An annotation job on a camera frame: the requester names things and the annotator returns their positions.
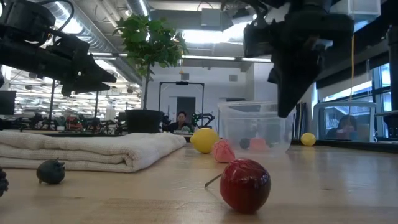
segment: green leaves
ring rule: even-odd
[[[166,26],[166,19],[150,21],[149,16],[132,15],[125,21],[118,21],[119,30],[122,32],[127,57],[136,65],[138,74],[146,77],[148,66],[153,67],[159,63],[162,68],[176,67],[182,55],[188,52],[185,39],[181,32]]]

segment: apple stem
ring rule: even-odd
[[[207,188],[211,183],[213,183],[216,179],[219,179],[219,177],[221,177],[222,174],[217,175],[215,178],[211,179],[209,182],[207,182],[205,184],[205,188]]]

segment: potted plant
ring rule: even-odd
[[[165,25],[166,20],[152,21],[149,16],[132,15],[118,22],[114,34],[121,31],[127,57],[135,65],[138,74],[145,78],[142,110],[126,110],[129,133],[157,133],[163,113],[147,110],[150,69],[158,63],[162,68],[176,67],[182,55],[188,52],[181,32]]]

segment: pink toy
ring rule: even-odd
[[[217,162],[231,162],[235,159],[235,153],[229,146],[228,140],[220,140],[214,143],[212,152]]]

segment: man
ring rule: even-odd
[[[188,127],[189,129],[192,130],[191,124],[188,124],[185,122],[185,119],[187,117],[186,112],[184,111],[180,111],[178,112],[178,116],[177,116],[177,122],[171,123],[169,126],[167,126],[167,128],[164,131],[170,131],[171,133],[173,133],[175,130],[181,130],[183,127]]]

